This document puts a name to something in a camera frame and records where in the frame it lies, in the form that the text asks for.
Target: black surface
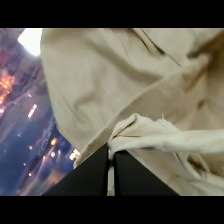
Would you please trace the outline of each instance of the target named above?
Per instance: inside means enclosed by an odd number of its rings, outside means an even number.
[[[126,151],[115,154],[114,174],[116,196],[177,196]]]
[[[108,149],[102,146],[43,196],[106,196]]]

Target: blurry background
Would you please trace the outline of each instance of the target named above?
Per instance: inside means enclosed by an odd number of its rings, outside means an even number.
[[[21,44],[24,30],[0,28],[0,195],[41,195],[78,155],[56,128],[41,59]]]

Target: crumpled fabric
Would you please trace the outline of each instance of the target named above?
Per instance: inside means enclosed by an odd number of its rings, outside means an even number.
[[[133,114],[118,122],[108,141],[110,159],[127,150],[179,195],[224,195],[224,130],[182,131],[165,119]]]
[[[76,165],[135,113],[180,130],[224,128],[223,28],[43,29],[41,57],[59,131],[81,152]]]

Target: beige fabric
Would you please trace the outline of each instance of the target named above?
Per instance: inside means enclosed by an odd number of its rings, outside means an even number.
[[[182,130],[224,128],[223,41],[221,28],[44,29],[49,94],[77,165],[133,113],[163,114]]]
[[[170,122],[133,114],[108,141],[112,156],[126,150],[180,195],[224,195],[224,167],[201,156],[224,153],[224,130],[181,131]]]

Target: black object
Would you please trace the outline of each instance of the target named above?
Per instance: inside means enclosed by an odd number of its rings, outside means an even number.
[[[116,196],[177,196],[128,152],[116,153],[113,163]],[[108,148],[104,145],[44,196],[106,196],[108,168]]]

